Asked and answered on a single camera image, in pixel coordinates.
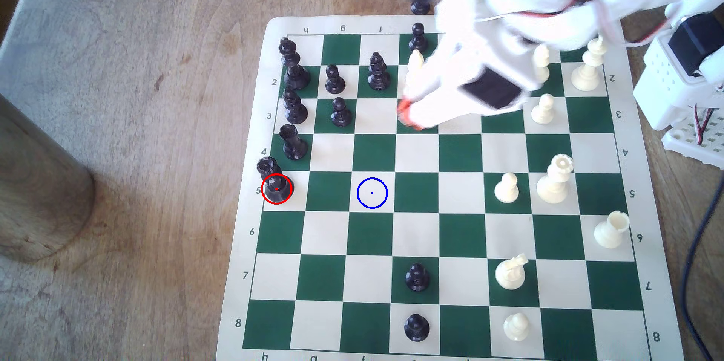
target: black cable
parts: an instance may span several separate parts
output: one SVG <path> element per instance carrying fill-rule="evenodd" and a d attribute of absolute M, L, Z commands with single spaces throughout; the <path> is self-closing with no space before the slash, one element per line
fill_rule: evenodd
<path fill-rule="evenodd" d="M 684 264 L 683 275 L 681 277 L 681 312 L 683 313 L 683 320 L 686 323 L 686 327 L 689 328 L 689 332 L 692 333 L 693 339 L 696 341 L 696 345 L 699 346 L 701 354 L 704 355 L 704 358 L 707 361 L 713 361 L 712 355 L 709 354 L 707 346 L 704 345 L 704 342 L 699 336 L 699 332 L 696 331 L 696 328 L 693 326 L 692 319 L 689 317 L 689 311 L 686 309 L 686 283 L 689 281 L 689 272 L 692 270 L 693 256 L 696 254 L 696 248 L 699 246 L 701 236 L 707 229 L 707 224 L 709 224 L 709 220 L 719 204 L 719 199 L 722 197 L 722 190 L 724 190 L 724 174 L 722 174 L 722 179 L 719 182 L 719 188 L 714 193 L 714 198 L 712 199 L 711 204 L 709 204 L 709 208 L 704 214 L 704 218 L 701 219 L 699 230 L 696 231 L 696 235 L 693 237 L 692 246 L 689 248 L 689 254 L 686 255 L 686 263 Z"/>

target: blue circle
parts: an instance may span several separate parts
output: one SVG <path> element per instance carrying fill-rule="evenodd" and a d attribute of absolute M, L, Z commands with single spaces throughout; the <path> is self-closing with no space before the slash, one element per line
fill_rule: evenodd
<path fill-rule="evenodd" d="M 376 205 L 376 206 L 374 206 L 374 207 L 370 207 L 370 206 L 366 205 L 366 204 L 363 203 L 362 200 L 360 199 L 360 187 L 362 187 L 362 185 L 364 184 L 364 182 L 367 181 L 367 180 L 377 180 L 378 182 L 382 183 L 383 186 L 385 186 L 385 199 L 382 200 L 382 202 L 379 203 L 379 205 Z M 360 204 L 362 204 L 363 206 L 365 206 L 365 207 L 367 207 L 367 208 L 380 208 L 380 207 L 382 207 L 382 205 L 385 204 L 385 202 L 387 201 L 387 196 L 389 196 L 389 195 L 390 195 L 390 193 L 389 193 L 389 191 L 387 190 L 387 185 L 385 184 L 385 182 L 382 181 L 382 180 L 380 180 L 380 179 L 377 179 L 376 177 L 368 177 L 367 179 L 362 180 L 362 182 L 360 183 L 360 185 L 357 186 L 357 201 L 359 201 Z"/>

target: red circle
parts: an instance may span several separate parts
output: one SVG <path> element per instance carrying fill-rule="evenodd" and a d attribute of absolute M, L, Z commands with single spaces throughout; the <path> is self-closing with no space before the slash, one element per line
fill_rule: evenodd
<path fill-rule="evenodd" d="M 281 176 L 281 177 L 285 178 L 285 179 L 287 180 L 287 183 L 289 184 L 289 197 L 287 197 L 287 198 L 284 199 L 283 201 L 273 202 L 272 200 L 267 199 L 267 196 L 264 195 L 264 183 L 266 183 L 266 182 L 267 182 L 267 179 L 270 178 L 270 177 L 272 177 L 272 176 Z M 265 200 L 267 200 L 267 203 L 269 203 L 269 204 L 282 204 L 282 203 L 287 202 L 287 200 L 288 200 L 290 197 L 292 197 L 292 191 L 294 191 L 294 187 L 292 186 L 292 181 L 289 180 L 288 177 L 284 176 L 284 175 L 281 174 L 281 173 L 272 173 L 272 174 L 268 175 L 267 177 L 265 177 L 264 180 L 261 181 L 261 196 L 262 196 Z"/>

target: green square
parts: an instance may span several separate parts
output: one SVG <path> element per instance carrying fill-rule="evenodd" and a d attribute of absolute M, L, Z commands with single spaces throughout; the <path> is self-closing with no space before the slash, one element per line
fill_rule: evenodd
<path fill-rule="evenodd" d="M 486 256 L 484 214 L 440 214 L 440 256 Z"/>
<path fill-rule="evenodd" d="M 502 113 L 492 116 L 484 116 L 482 128 L 484 134 L 525 134 L 523 125 L 523 110 L 510 113 Z"/>
<path fill-rule="evenodd" d="M 303 211 L 262 211 L 256 251 L 298 254 L 302 248 Z"/>
<path fill-rule="evenodd" d="M 394 211 L 437 213 L 437 173 L 395 173 L 394 187 Z"/>
<path fill-rule="evenodd" d="M 523 285 L 514 290 L 502 287 L 495 280 L 495 268 L 502 259 L 488 259 L 488 287 L 490 291 L 491 306 L 508 307 L 538 307 L 538 273 L 536 272 L 536 261 L 528 260 L 523 265 L 526 273 L 526 280 Z"/>
<path fill-rule="evenodd" d="M 351 172 L 309 172 L 307 211 L 349 211 Z"/>
<path fill-rule="evenodd" d="M 440 355 L 490 356 L 490 309 L 486 306 L 440 306 Z"/>
<path fill-rule="evenodd" d="M 347 255 L 392 254 L 392 213 L 350 213 Z"/>
<path fill-rule="evenodd" d="M 387 66 L 387 73 L 390 73 L 390 86 L 381 91 L 369 87 L 367 77 L 369 66 L 360 66 L 359 79 L 357 81 L 357 98 L 397 98 L 397 66 Z"/>
<path fill-rule="evenodd" d="M 635 262 L 587 261 L 586 267 L 593 309 L 644 309 Z"/>
<path fill-rule="evenodd" d="M 353 65 L 360 64 L 360 34 L 325 34 L 321 47 L 321 63 Z"/>
<path fill-rule="evenodd" d="M 620 173 L 576 173 L 575 188 L 583 215 L 608 216 L 611 211 L 629 211 Z"/>
<path fill-rule="evenodd" d="M 518 177 L 518 199 L 511 203 L 501 202 L 495 197 L 495 185 L 504 173 L 483 173 L 485 189 L 485 212 L 497 214 L 530 214 L 531 190 L 528 187 L 528 173 L 515 173 Z"/>
<path fill-rule="evenodd" d="M 357 99 L 345 99 L 347 109 L 352 112 L 352 122 L 344 127 L 339 127 L 331 122 L 331 115 L 334 108 L 331 106 L 331 98 L 320 98 L 317 100 L 316 116 L 314 117 L 315 134 L 354 134 L 355 121 L 357 120 Z"/>
<path fill-rule="evenodd" d="M 390 304 L 343 303 L 339 351 L 386 354 L 389 350 Z"/>
<path fill-rule="evenodd" d="M 568 97 L 566 108 L 571 134 L 613 133 L 608 97 Z"/>
<path fill-rule="evenodd" d="M 579 216 L 533 216 L 536 258 L 585 260 Z"/>
<path fill-rule="evenodd" d="M 271 137 L 271 152 L 269 152 L 269 156 L 272 156 L 274 159 L 276 159 L 276 162 L 279 163 L 279 167 L 282 168 L 282 174 L 287 171 L 308 171 L 309 170 L 309 161 L 312 156 L 312 134 L 299 134 L 299 137 L 302 138 L 302 140 L 307 142 L 307 154 L 305 154 L 301 159 L 297 159 L 296 161 L 292 161 L 291 159 L 287 158 L 284 155 L 284 141 L 282 141 L 282 138 L 279 136 L 279 134 L 274 134 Z"/>
<path fill-rule="evenodd" d="M 480 135 L 439 135 L 440 172 L 482 172 Z"/>
<path fill-rule="evenodd" d="M 598 359 L 591 310 L 541 309 L 541 331 L 546 359 Z"/>
<path fill-rule="evenodd" d="M 405 284 L 405 274 L 414 263 L 421 263 L 430 274 L 430 285 L 422 292 Z M 439 304 L 439 275 L 437 257 L 393 257 L 393 303 Z"/>
<path fill-rule="evenodd" d="M 302 255 L 297 300 L 342 301 L 344 287 L 344 255 Z"/>
<path fill-rule="evenodd" d="M 294 301 L 249 300 L 243 348 L 289 349 Z"/>
<path fill-rule="evenodd" d="M 394 172 L 394 135 L 355 135 L 353 171 Z"/>
<path fill-rule="evenodd" d="M 430 57 L 435 48 L 437 47 L 437 33 L 425 33 L 425 39 L 427 39 L 427 49 L 422 53 L 422 56 L 427 59 Z M 412 33 L 400 35 L 400 61 L 401 65 L 407 65 L 410 60 L 410 41 L 412 40 Z"/>
<path fill-rule="evenodd" d="M 550 94 L 553 97 L 566 97 L 563 91 L 563 73 L 560 70 L 560 63 L 548 65 L 548 80 L 531 93 L 531 97 L 540 97 L 543 94 Z"/>
<path fill-rule="evenodd" d="M 307 84 L 306 87 L 302 89 L 298 89 L 297 94 L 300 98 L 316 98 L 317 90 L 319 89 L 320 66 L 304 66 L 304 68 L 309 71 L 309 84 Z M 286 72 L 287 67 L 282 67 L 282 76 L 279 79 L 279 97 L 282 97 L 282 94 L 284 94 L 284 89 L 287 87 L 284 82 L 284 75 Z"/>
<path fill-rule="evenodd" d="M 529 172 L 545 173 L 553 157 L 561 153 L 575 162 L 569 134 L 526 134 L 526 150 Z"/>

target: white robot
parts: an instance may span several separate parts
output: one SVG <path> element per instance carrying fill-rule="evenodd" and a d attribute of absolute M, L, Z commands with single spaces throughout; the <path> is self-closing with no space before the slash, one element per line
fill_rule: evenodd
<path fill-rule="evenodd" d="M 644 57 L 648 67 L 634 97 L 654 129 L 670 124 L 676 129 L 682 122 L 688 126 L 684 120 L 693 117 L 692 107 L 709 115 L 715 113 L 714 108 L 724 107 L 724 22 L 711 13 L 723 3 L 441 0 L 435 23 L 446 35 L 407 83 L 400 120 L 429 128 L 466 114 L 490 116 L 518 110 L 530 92 L 541 86 L 532 62 L 534 48 L 545 44 L 560 51 L 576 50 L 598 36 L 607 46 L 652 43 Z M 626 42 L 620 29 L 612 26 L 634 12 L 663 5 L 667 5 L 666 21 L 637 42 Z M 663 60 L 667 70 L 658 65 Z M 661 85 L 662 75 L 667 75 L 667 86 Z"/>

